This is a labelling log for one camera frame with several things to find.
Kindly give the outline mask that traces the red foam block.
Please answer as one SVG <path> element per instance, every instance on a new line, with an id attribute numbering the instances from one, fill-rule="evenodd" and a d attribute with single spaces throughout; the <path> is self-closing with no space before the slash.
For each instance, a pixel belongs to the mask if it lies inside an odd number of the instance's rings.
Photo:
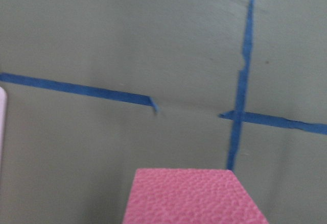
<path id="1" fill-rule="evenodd" d="M 123 223 L 268 223 L 230 170 L 140 168 Z"/>

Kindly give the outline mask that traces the purple foam block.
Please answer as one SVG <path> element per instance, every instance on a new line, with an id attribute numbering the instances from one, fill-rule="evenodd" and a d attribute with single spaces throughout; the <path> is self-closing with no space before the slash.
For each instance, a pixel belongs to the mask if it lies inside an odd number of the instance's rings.
<path id="1" fill-rule="evenodd" d="M 5 134 L 5 120 L 6 120 L 6 111 L 7 111 L 7 93 L 4 88 L 1 87 L 0 89 L 0 151 L 1 151 L 1 158 L 2 158 L 2 151 L 3 151 L 3 144 L 4 144 L 4 134 Z"/>

